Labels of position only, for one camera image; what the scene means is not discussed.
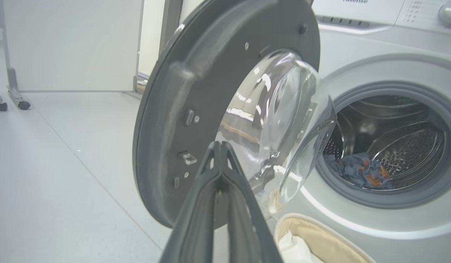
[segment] open door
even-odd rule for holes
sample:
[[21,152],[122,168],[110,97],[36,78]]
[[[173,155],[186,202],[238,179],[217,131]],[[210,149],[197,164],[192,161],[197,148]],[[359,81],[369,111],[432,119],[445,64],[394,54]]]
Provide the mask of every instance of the open door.
[[[167,43],[139,107],[133,170],[149,213],[175,224],[214,140],[234,145],[268,205],[292,198],[336,124],[318,67],[318,25],[306,0],[197,7]],[[216,228],[226,208],[217,198]]]

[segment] brand logo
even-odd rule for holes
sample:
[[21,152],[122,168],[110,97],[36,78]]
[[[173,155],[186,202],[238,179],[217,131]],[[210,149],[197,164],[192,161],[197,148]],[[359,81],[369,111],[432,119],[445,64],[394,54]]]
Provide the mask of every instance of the brand logo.
[[342,0],[343,2],[366,4],[369,0]]

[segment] wheel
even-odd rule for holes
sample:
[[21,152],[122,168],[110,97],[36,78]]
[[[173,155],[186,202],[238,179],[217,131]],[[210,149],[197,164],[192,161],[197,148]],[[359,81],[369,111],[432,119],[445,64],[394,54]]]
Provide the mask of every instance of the wheel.
[[8,104],[0,103],[0,111],[7,111],[7,110],[8,110]]
[[18,107],[21,110],[28,110],[30,108],[30,103],[26,102],[26,101],[22,101],[18,103]]

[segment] clothes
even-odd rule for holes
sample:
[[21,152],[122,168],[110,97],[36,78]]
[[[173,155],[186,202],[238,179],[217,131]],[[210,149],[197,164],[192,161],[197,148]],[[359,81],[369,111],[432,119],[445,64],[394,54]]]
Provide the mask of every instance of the clothes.
[[379,161],[370,160],[367,153],[348,155],[338,161],[334,155],[325,155],[325,159],[339,176],[358,187],[393,189],[388,172]]
[[279,240],[278,246],[284,263],[324,263],[310,251],[303,238],[290,231]]

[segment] washing machine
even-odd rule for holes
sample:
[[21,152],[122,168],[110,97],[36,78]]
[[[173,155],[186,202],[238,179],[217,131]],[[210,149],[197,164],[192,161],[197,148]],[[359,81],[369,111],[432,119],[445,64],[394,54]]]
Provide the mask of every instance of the washing machine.
[[[313,217],[379,263],[451,262],[451,2],[313,10],[207,0],[177,28],[137,116],[140,198],[172,228],[208,146],[225,140],[265,213]],[[390,187],[358,185],[326,158],[364,152]],[[211,198],[220,228],[227,195]]]
[[339,123],[323,155],[368,152],[393,185],[357,185],[320,158],[286,211],[320,220],[379,263],[451,262],[451,1],[312,8]]

